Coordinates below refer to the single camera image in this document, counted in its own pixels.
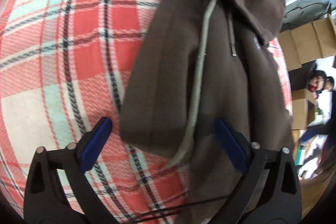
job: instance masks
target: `blue gripper pad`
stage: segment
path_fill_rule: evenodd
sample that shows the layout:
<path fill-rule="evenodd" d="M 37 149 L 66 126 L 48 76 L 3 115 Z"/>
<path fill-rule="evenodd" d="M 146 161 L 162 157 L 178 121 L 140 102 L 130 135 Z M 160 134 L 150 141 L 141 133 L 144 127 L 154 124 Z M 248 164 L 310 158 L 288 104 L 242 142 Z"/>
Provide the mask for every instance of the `blue gripper pad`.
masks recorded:
<path fill-rule="evenodd" d="M 112 121 L 109 118 L 102 118 L 103 121 L 94 127 L 91 132 L 84 134 L 92 134 L 91 139 L 86 144 L 84 150 L 79 155 L 80 171 L 85 173 L 93 168 L 98 156 L 103 149 L 107 139 L 112 131 Z"/>
<path fill-rule="evenodd" d="M 231 133 L 231 131 L 233 130 L 229 130 L 229 128 L 221 119 L 215 120 L 215 133 L 217 139 L 219 140 L 221 146 L 224 148 L 235 169 L 242 173 L 245 173 L 248 170 L 248 155 L 241 147 L 239 142 L 232 135 L 232 133 L 235 134 L 238 132 L 233 131 Z"/>

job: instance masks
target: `brown hoodie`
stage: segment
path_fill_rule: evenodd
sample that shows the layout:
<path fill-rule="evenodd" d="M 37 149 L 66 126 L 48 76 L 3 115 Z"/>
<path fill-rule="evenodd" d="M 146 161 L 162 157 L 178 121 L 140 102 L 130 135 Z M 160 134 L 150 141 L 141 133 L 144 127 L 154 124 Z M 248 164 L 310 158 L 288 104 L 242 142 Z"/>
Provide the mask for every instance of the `brown hoodie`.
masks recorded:
<path fill-rule="evenodd" d="M 209 0 L 162 0 L 134 65 L 120 116 L 129 145 L 172 158 L 184 138 L 194 67 Z M 281 26 L 284 0 L 218 0 L 208 26 L 189 201 L 230 194 L 241 177 L 214 134 L 222 118 L 261 147 L 293 148 L 276 64 L 266 47 Z M 202 223 L 224 201 L 185 209 L 176 223 Z"/>

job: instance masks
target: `open cardboard box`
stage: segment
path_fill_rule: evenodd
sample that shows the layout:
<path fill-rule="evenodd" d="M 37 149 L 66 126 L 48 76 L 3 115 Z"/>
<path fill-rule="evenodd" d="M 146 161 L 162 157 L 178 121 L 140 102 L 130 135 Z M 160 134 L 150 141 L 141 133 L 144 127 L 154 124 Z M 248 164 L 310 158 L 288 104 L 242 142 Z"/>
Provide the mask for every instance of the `open cardboard box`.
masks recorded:
<path fill-rule="evenodd" d="M 336 30 L 330 15 L 278 35 L 287 70 L 301 64 L 336 55 Z"/>
<path fill-rule="evenodd" d="M 313 93 L 307 89 L 296 90 L 292 93 L 293 124 L 292 130 L 303 130 L 315 120 L 315 105 Z"/>

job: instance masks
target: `plaid blanket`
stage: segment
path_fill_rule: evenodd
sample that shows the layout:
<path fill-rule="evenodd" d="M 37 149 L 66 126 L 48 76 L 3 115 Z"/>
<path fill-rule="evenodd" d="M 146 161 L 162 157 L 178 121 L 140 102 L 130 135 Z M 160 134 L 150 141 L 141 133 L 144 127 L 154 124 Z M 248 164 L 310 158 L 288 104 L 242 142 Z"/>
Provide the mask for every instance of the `plaid blanket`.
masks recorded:
<path fill-rule="evenodd" d="M 122 143 L 118 113 L 132 65 L 160 0 L 0 0 L 0 190 L 22 215 L 30 162 L 77 142 L 101 116 L 113 131 L 86 177 L 120 222 L 185 202 L 188 166 Z M 276 40 L 286 105 L 288 75 Z M 71 206 L 81 211 L 64 172 Z M 174 217 L 149 223 L 173 223 Z"/>

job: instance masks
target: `screw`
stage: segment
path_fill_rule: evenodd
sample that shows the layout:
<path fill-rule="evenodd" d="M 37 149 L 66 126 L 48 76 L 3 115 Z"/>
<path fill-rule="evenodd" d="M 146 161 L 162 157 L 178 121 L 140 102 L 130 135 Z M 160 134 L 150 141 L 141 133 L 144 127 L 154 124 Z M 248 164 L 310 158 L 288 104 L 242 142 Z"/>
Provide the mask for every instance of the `screw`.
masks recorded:
<path fill-rule="evenodd" d="M 73 149 L 76 148 L 76 146 L 77 146 L 76 143 L 69 143 L 69 144 L 67 145 L 67 148 L 70 149 L 70 150 L 73 150 Z"/>
<path fill-rule="evenodd" d="M 251 142 L 251 147 L 252 147 L 253 149 L 259 149 L 259 148 L 260 148 L 260 144 L 257 143 L 257 142 Z"/>
<path fill-rule="evenodd" d="M 44 147 L 43 146 L 40 146 L 36 149 L 36 153 L 39 153 L 41 154 L 42 152 L 44 151 Z"/>
<path fill-rule="evenodd" d="M 285 153 L 285 154 L 289 154 L 290 150 L 289 150 L 288 147 L 283 147 L 282 152 Z"/>

